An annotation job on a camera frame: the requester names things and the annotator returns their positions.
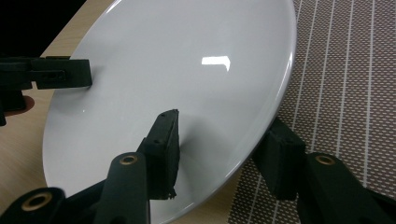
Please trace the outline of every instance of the dark background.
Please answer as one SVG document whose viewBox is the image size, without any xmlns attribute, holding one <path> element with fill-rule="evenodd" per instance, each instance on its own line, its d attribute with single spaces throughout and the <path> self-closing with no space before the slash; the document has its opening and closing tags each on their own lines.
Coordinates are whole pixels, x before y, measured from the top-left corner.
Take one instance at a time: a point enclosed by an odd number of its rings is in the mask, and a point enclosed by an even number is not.
<svg viewBox="0 0 396 224">
<path fill-rule="evenodd" d="M 0 0 L 0 56 L 39 57 L 84 2 Z"/>
</svg>

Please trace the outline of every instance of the woven placemat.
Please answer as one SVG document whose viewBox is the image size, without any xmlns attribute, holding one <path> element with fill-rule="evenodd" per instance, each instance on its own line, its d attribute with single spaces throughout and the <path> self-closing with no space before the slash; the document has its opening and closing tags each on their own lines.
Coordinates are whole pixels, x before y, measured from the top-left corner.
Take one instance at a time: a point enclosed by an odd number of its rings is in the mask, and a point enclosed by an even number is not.
<svg viewBox="0 0 396 224">
<path fill-rule="evenodd" d="M 364 187 L 396 199 L 395 1 L 295 0 L 296 60 L 278 116 L 306 151 L 341 159 Z M 229 223 L 299 223 L 254 163 L 243 167 Z"/>
</svg>

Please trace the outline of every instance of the striped placemat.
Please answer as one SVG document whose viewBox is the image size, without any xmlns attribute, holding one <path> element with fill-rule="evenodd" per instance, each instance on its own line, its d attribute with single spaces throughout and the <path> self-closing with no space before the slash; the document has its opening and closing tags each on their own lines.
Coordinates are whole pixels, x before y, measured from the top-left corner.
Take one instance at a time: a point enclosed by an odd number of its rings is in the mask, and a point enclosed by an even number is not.
<svg viewBox="0 0 396 224">
<path fill-rule="evenodd" d="M 296 61 L 278 116 L 307 152 L 341 159 L 364 187 L 396 199 L 394 0 L 294 0 Z M 229 223 L 299 223 L 254 163 L 242 170 Z"/>
</svg>

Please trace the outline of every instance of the white plate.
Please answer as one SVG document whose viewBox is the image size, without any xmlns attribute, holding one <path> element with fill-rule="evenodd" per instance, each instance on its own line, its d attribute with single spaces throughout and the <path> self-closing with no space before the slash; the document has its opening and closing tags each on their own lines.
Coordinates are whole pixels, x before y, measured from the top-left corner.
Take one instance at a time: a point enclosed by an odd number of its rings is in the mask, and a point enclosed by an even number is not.
<svg viewBox="0 0 396 224">
<path fill-rule="evenodd" d="M 136 151 L 157 115 L 178 109 L 177 196 L 151 201 L 174 220 L 217 191 L 273 120 L 296 45 L 290 0 L 122 0 L 72 58 L 89 59 L 90 88 L 57 90 L 44 133 L 49 186 L 70 196 Z"/>
</svg>

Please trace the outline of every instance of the wooden table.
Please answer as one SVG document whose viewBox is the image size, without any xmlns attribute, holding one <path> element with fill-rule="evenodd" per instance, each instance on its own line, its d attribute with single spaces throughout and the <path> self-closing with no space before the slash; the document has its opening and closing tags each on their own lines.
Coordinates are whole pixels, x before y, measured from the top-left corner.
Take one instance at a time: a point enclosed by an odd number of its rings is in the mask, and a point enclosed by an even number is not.
<svg viewBox="0 0 396 224">
<path fill-rule="evenodd" d="M 69 56 L 112 0 L 87 0 L 42 56 Z M 0 128 L 0 213 L 22 194 L 46 187 L 42 139 L 53 91 L 24 91 L 35 99 L 29 112 L 7 117 Z M 214 197 L 175 223 L 227 223 L 239 174 Z"/>
</svg>

